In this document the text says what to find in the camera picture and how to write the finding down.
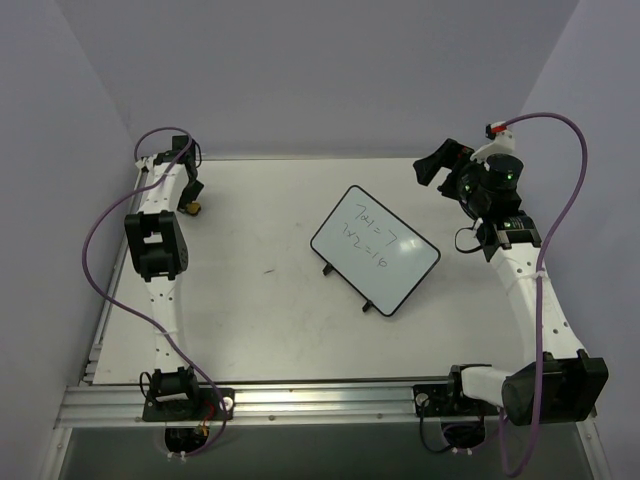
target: whiteboard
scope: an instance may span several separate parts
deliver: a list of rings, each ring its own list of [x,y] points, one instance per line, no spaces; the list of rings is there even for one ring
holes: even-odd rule
[[[440,251],[357,185],[311,239],[311,248],[385,316],[440,260]]]

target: black border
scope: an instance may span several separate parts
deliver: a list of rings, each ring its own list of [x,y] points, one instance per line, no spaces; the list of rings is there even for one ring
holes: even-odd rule
[[[362,292],[360,290],[358,290],[356,288],[356,286],[351,283],[349,280],[347,280],[347,278],[342,275],[342,273],[340,273],[338,271],[338,269],[336,269],[336,267],[334,265],[331,264],[331,262],[329,262],[326,258],[324,258],[320,252],[318,252],[315,248],[313,248],[313,240],[318,236],[318,233],[320,233],[320,230],[322,230],[322,227],[324,227],[324,225],[329,221],[329,219],[331,218],[331,215],[333,215],[333,212],[336,211],[336,209],[338,208],[338,206],[340,206],[340,204],[342,203],[342,201],[344,200],[344,198],[349,194],[349,192],[351,191],[352,188],[357,188],[360,191],[364,192],[365,195],[368,195],[369,198],[371,198],[374,202],[376,202],[378,205],[380,205],[382,208],[384,208],[387,213],[391,214],[393,217],[395,217],[396,220],[398,220],[400,223],[402,223],[405,227],[407,227],[409,230],[411,230],[413,233],[415,233],[418,237],[420,237],[424,242],[426,242],[427,244],[431,245],[431,247],[433,247],[433,249],[438,252],[438,258],[436,259],[435,262],[433,262],[433,265],[431,265],[431,268],[429,268],[429,270],[427,270],[425,272],[425,274],[416,282],[416,284],[413,286],[413,288],[411,290],[409,290],[409,293],[407,293],[407,296],[404,297],[400,303],[398,303],[398,306],[395,308],[395,310],[389,314],[383,313],[380,311],[380,309],[375,305],[375,304],[371,304],[371,306],[373,308],[375,308],[376,310],[378,310],[378,312],[380,313],[380,315],[382,315],[383,317],[391,317],[392,315],[394,315],[398,309],[402,306],[402,304],[407,300],[407,298],[409,298],[409,296],[413,293],[413,291],[418,288],[418,285],[420,285],[420,283],[422,283],[422,281],[425,279],[425,277],[427,275],[429,275],[429,272],[431,272],[431,270],[433,270],[433,267],[435,267],[438,262],[440,261],[440,258],[442,258],[442,254],[440,253],[440,250],[438,249],[438,247],[436,247],[433,243],[431,243],[429,240],[427,240],[426,238],[424,238],[422,235],[420,235],[418,232],[416,232],[413,228],[411,228],[409,225],[406,224],[406,222],[404,220],[402,220],[400,217],[398,217],[395,213],[393,213],[391,210],[389,210],[387,207],[385,207],[383,204],[381,204],[377,198],[375,198],[373,195],[371,195],[369,192],[367,192],[364,188],[362,188],[360,185],[351,185],[347,191],[344,193],[344,195],[342,195],[342,198],[340,198],[340,200],[338,201],[338,203],[336,203],[336,206],[333,207],[333,210],[331,210],[331,213],[327,216],[327,218],[325,219],[324,222],[322,222],[322,225],[320,225],[320,228],[318,228],[318,231],[313,235],[313,237],[311,237],[311,240],[309,241],[309,246],[311,247],[311,250],[313,250],[314,252],[316,252],[316,254],[325,261],[326,264],[331,265],[333,267],[333,270],[336,271],[338,273],[338,275],[340,275],[349,285],[351,285],[351,287],[358,292],[362,298],[364,298],[367,302],[369,302],[370,300],[365,297]]]

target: white tabletop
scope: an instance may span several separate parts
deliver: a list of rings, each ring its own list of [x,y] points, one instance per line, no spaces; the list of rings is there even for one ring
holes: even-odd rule
[[[186,351],[220,382],[446,375],[451,365],[518,369],[522,340],[496,273],[453,235],[470,220],[436,186],[416,183],[413,159],[205,161],[198,217],[179,216],[189,247],[182,305]],[[364,299],[309,241],[357,184],[442,253],[397,313]],[[147,314],[143,280],[127,256],[116,297]],[[97,384],[136,383],[152,371],[153,329],[113,308]]]

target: whiteboard frame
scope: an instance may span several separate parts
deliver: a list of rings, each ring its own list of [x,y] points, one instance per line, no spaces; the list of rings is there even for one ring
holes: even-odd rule
[[[416,284],[411,288],[411,290],[409,290],[409,292],[407,293],[407,295],[400,301],[400,303],[398,303],[398,305],[396,306],[396,308],[389,314],[382,312],[373,302],[371,302],[359,289],[358,287],[356,287],[353,283],[351,283],[349,281],[349,279],[347,279],[347,277],[345,277],[340,270],[338,270],[335,265],[333,265],[330,261],[328,261],[326,258],[324,258],[322,256],[322,254],[320,252],[318,252],[315,248],[313,248],[313,240],[318,236],[318,233],[320,233],[320,230],[322,230],[324,228],[324,226],[326,225],[326,223],[329,221],[329,219],[331,218],[331,216],[333,215],[333,213],[336,211],[336,209],[340,206],[340,204],[342,203],[342,201],[345,199],[345,197],[349,194],[349,192],[353,189],[353,188],[357,188],[360,191],[362,191],[365,195],[367,195],[369,198],[371,198],[371,200],[373,200],[374,202],[376,202],[378,205],[380,205],[380,207],[382,207],[384,210],[387,211],[387,213],[389,213],[390,215],[392,215],[396,220],[398,220],[400,223],[402,223],[405,227],[407,227],[409,230],[411,230],[417,237],[419,237],[422,241],[424,241],[427,245],[429,245],[431,248],[433,248],[436,253],[438,254],[438,258],[436,258],[436,261],[433,262],[433,265],[431,265],[431,267],[429,267],[429,269],[425,272],[425,274],[420,277],[420,279],[418,279],[418,281],[416,282]],[[365,306],[362,307],[363,313],[366,313],[366,309],[368,306],[372,306],[373,308],[375,308],[382,316],[384,317],[391,317],[393,316],[398,309],[402,306],[402,304],[404,304],[404,302],[407,300],[407,298],[409,298],[411,296],[411,294],[414,292],[414,290],[416,288],[418,288],[418,285],[420,285],[422,283],[422,281],[425,279],[425,277],[427,275],[429,275],[429,273],[431,272],[431,270],[433,270],[433,268],[438,264],[438,262],[440,262],[440,259],[442,258],[442,253],[440,253],[440,249],[438,247],[436,247],[433,243],[431,243],[429,240],[427,240],[426,238],[424,238],[420,233],[418,233],[416,230],[413,229],[413,227],[411,227],[410,225],[408,225],[404,220],[402,220],[400,217],[398,217],[395,213],[393,213],[391,210],[389,210],[387,207],[385,207],[382,203],[380,203],[380,201],[375,198],[373,195],[371,195],[369,192],[367,192],[364,188],[362,188],[360,185],[351,185],[349,188],[347,188],[347,191],[344,193],[344,195],[342,195],[342,197],[340,198],[340,200],[338,200],[338,203],[336,203],[336,206],[333,207],[333,209],[331,210],[331,213],[329,213],[329,215],[327,216],[327,218],[324,220],[324,222],[322,222],[322,225],[320,225],[320,228],[318,228],[318,230],[316,231],[316,233],[313,234],[313,237],[311,237],[311,240],[309,241],[309,246],[311,247],[311,250],[313,250],[324,262],[326,265],[330,265],[331,266],[331,271],[336,272],[338,275],[340,275],[344,281],[346,281],[349,285],[351,285],[351,287],[358,292],[362,298],[365,299],[365,301],[367,303],[365,303]]]

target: gray wall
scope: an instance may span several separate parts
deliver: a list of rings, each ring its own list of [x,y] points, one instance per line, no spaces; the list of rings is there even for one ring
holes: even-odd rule
[[[82,276],[82,241],[135,172],[129,136],[55,4],[4,5],[0,64],[0,471],[29,479],[65,385],[79,380],[101,304]],[[92,250],[102,284],[118,223]]]
[[[132,137],[179,124],[217,155],[481,141],[520,111],[576,3],[59,0]]]
[[[598,427],[618,479],[638,478],[640,469],[639,18],[633,0],[582,0],[523,109],[564,113],[587,136],[582,196],[558,231],[548,265],[572,327],[610,369]],[[579,146],[551,120],[516,128],[525,207],[546,231],[577,179]]]

